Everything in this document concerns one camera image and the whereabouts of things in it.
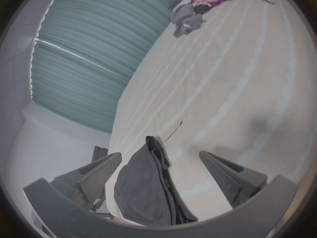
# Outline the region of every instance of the folded gray garment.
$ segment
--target folded gray garment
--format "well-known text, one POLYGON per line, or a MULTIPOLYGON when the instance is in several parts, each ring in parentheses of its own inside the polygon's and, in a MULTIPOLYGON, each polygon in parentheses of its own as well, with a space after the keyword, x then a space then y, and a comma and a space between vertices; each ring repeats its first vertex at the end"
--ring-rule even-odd
POLYGON ((181 200, 168 168, 162 146, 147 136, 114 185, 114 199, 125 219, 150 227, 197 221, 181 200))
POLYGON ((200 28, 204 21, 201 14, 196 14, 193 5, 188 3, 177 7, 172 12, 171 22, 175 24, 176 27, 173 35, 178 38, 183 34, 189 34, 193 30, 200 28))

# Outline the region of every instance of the curtain fold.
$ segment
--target curtain fold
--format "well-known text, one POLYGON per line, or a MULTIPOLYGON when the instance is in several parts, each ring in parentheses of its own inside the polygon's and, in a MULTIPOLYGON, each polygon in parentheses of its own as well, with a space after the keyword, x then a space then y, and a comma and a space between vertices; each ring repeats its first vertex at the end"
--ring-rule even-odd
POLYGON ((118 100, 169 24, 169 0, 54 0, 34 46, 32 100, 111 133, 118 100))

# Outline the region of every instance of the gray sweater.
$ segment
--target gray sweater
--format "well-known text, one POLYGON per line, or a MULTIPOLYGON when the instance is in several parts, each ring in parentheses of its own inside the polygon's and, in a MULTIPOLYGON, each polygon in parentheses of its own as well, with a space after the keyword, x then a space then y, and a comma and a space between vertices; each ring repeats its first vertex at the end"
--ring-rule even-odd
POLYGON ((174 37, 178 38, 183 34, 189 34, 193 30, 200 28, 204 21, 201 14, 196 14, 192 4, 188 3, 177 7, 172 12, 171 22, 175 24, 176 27, 174 37))

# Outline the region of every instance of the vertical blind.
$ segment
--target vertical blind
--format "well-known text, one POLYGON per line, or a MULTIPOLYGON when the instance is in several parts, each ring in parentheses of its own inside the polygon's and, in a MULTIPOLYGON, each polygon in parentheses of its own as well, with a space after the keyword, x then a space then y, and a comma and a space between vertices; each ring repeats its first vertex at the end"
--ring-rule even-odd
POLYGON ((54 0, 34 46, 32 100, 111 133, 125 86, 169 24, 168 1, 54 0))

